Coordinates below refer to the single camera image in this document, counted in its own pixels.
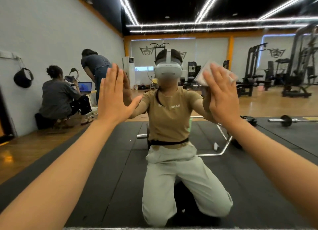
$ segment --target sandal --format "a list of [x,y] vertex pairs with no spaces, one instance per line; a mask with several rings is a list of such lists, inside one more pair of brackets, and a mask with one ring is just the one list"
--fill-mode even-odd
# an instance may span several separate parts
[[93,119],[87,119],[87,121],[85,123],[81,123],[81,125],[86,125],[92,122],[93,122]]

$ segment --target cloth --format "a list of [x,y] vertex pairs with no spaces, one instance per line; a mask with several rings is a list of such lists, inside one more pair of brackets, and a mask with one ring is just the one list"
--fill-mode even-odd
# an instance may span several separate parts
[[160,91],[158,97],[162,105],[155,99],[156,91],[143,95],[142,101],[147,104],[149,115],[149,138],[168,142],[179,142],[189,137],[189,120],[193,111],[192,104],[202,96],[195,91],[178,87],[170,97]]
[[72,112],[68,116],[76,114],[78,111],[81,112],[81,115],[86,115],[92,111],[91,104],[89,103],[89,98],[86,95],[81,95],[79,100],[74,100],[70,103]]
[[233,206],[230,194],[196,153],[197,149],[190,142],[179,149],[160,146],[154,150],[150,147],[142,197],[142,212],[149,225],[164,227],[176,214],[176,176],[192,192],[202,213],[224,217],[230,212]]
[[99,98],[99,89],[101,86],[101,79],[106,78],[108,66],[106,67],[100,67],[95,70],[95,89],[96,89],[96,102],[98,103]]
[[96,76],[95,75],[96,69],[100,67],[108,68],[111,65],[111,63],[106,57],[102,55],[95,55],[95,54],[83,57],[81,60],[81,64],[83,68],[89,67],[90,71],[93,73],[94,76]]
[[80,94],[68,82],[52,79],[42,86],[43,101],[39,113],[47,119],[63,119],[72,112],[70,103]]

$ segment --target dumbbell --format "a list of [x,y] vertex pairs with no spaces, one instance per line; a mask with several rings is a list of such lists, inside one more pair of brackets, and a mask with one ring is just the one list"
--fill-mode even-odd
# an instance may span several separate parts
[[315,119],[292,119],[288,115],[283,115],[280,117],[280,119],[269,119],[268,122],[270,123],[280,123],[283,127],[289,127],[293,123],[298,122],[318,122],[318,120]]

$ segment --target wooden floor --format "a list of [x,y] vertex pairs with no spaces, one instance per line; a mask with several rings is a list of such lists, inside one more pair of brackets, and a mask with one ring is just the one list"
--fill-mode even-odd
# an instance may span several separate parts
[[[282,88],[270,88],[267,92],[258,92],[254,88],[252,97],[240,98],[241,115],[252,117],[278,117],[290,116],[318,116],[318,86],[309,88],[313,95],[309,99],[283,98]],[[143,91],[133,91],[133,96],[143,94]],[[148,121],[147,114],[140,115],[127,121]],[[69,139],[85,126],[80,126],[74,119],[72,124],[77,124],[63,134],[48,134],[47,131],[37,131],[29,135],[11,140],[0,147],[0,184],[14,176],[35,160],[45,155],[50,150]]]

